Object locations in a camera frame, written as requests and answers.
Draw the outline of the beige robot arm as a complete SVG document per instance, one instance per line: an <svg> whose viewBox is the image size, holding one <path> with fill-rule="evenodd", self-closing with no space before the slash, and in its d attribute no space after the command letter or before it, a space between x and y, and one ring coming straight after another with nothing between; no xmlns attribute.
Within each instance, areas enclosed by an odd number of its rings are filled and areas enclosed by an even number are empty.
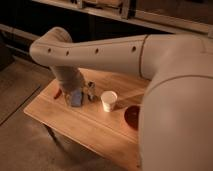
<svg viewBox="0 0 213 171"><path fill-rule="evenodd" d="M74 43L54 27L30 46L65 91L73 67L122 72L150 81L139 115L143 171L213 171L213 39L154 34Z"/></svg>

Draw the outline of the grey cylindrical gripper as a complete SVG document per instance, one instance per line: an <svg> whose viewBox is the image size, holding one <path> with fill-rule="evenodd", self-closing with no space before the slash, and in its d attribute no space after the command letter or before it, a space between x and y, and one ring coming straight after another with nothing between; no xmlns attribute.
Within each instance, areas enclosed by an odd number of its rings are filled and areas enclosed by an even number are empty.
<svg viewBox="0 0 213 171"><path fill-rule="evenodd" d="M59 89L65 99L71 97L76 89L82 90L85 86L85 79L80 70L71 66L52 66L51 71L58 81Z"/></svg>

